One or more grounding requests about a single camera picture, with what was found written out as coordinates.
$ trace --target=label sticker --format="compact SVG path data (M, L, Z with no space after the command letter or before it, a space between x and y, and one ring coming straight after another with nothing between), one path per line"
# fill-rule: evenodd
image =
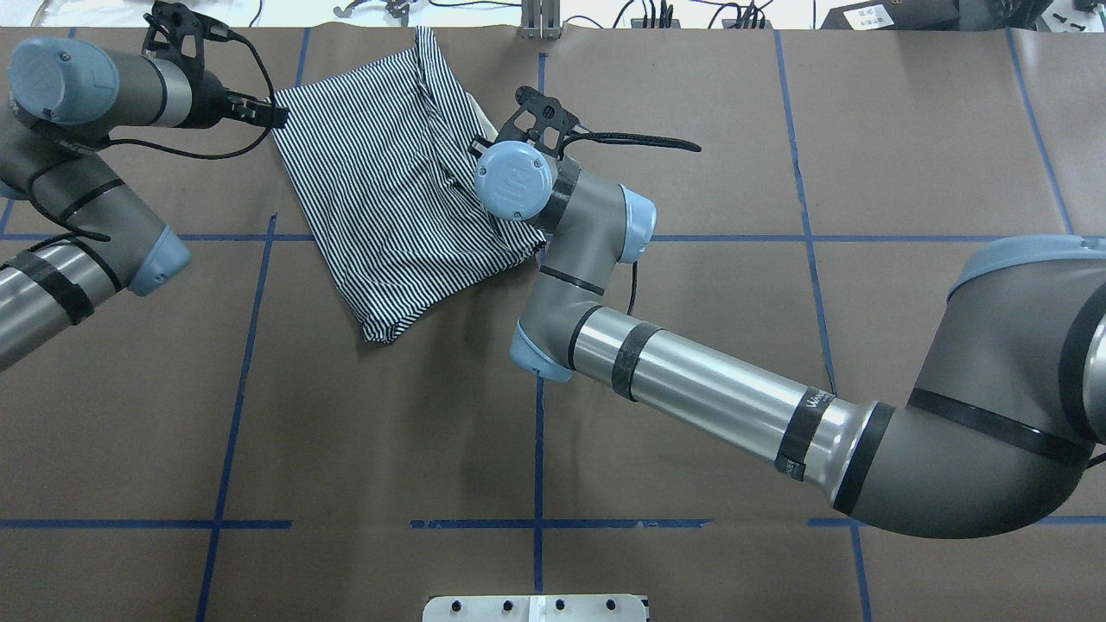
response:
M895 25L895 21L891 20L890 14L883 4L853 9L842 14L848 20L848 25L853 27L853 30L875 30L877 28Z

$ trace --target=blue joint cap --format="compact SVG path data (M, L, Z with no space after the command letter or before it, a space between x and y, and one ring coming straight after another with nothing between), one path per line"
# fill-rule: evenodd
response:
M519 141L495 143L477 163L477 196L492 216L529 220L553 195L553 172L533 146Z
M657 226L657 206L626 186L618 186L626 197L626 241L620 263L633 263L644 253L645 247L653 239L653 230Z
M514 336L511 338L511 361L539 377L553 382L568 382L572 377L572 370L562 367L550 359L547 354L530 341L522 330L522 323L514 326Z
M36 37L15 46L8 68L12 96L34 116L60 125L91 123L119 95L119 70L98 45Z
M138 296L149 296L166 281L177 276L192 260L192 253L168 226L154 242L138 272L127 289Z
M1106 240L1088 240L1079 236L1016 236L995 240L971 256L960 272L949 298L968 281L1024 263L1061 259L1106 260Z
M17 190L15 188L12 188L11 186L4 184L3 182L0 182L0 197L3 197L6 199L15 199L15 200L27 199L27 195Z

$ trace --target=striped cloth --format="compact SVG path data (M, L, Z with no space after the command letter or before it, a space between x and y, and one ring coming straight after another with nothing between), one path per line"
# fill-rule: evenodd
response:
M392 343L431 304L518 266L540 231L480 205L481 126L434 32L415 46L281 91L273 132L303 212L365 341Z

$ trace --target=robotic arm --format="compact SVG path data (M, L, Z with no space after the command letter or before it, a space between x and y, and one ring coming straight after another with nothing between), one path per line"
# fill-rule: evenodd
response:
M1008 238L977 253L907 405L844 400L602 304L656 208L563 155L583 128L523 87L494 144L473 144L497 217L553 236L511 359L556 382L573 371L812 481L834 509L930 538L1011 531L1055 510L1106 439L1106 243ZM529 131L514 122L534 115ZM560 133L557 146L541 142Z
M30 200L69 234L0 265L0 371L115 292L147 296L191 259L96 152L142 144L219 159L257 146L286 121L288 110L275 105L260 56L243 37L179 3L156 1L146 20L143 55L46 38L24 41L12 54L11 113L0 113L0 196ZM195 56L182 52L187 38L195 40ZM249 46L272 103L225 89L204 69L205 40ZM107 137L122 125L207 128L222 118L265 131L253 145L217 156Z

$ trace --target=black and white striped garment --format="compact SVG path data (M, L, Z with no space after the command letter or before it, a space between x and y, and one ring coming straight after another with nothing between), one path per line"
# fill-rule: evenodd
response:
M434 32L348 73L281 91L273 132L303 212L365 341L532 257L540 231L490 216L467 153L482 134Z

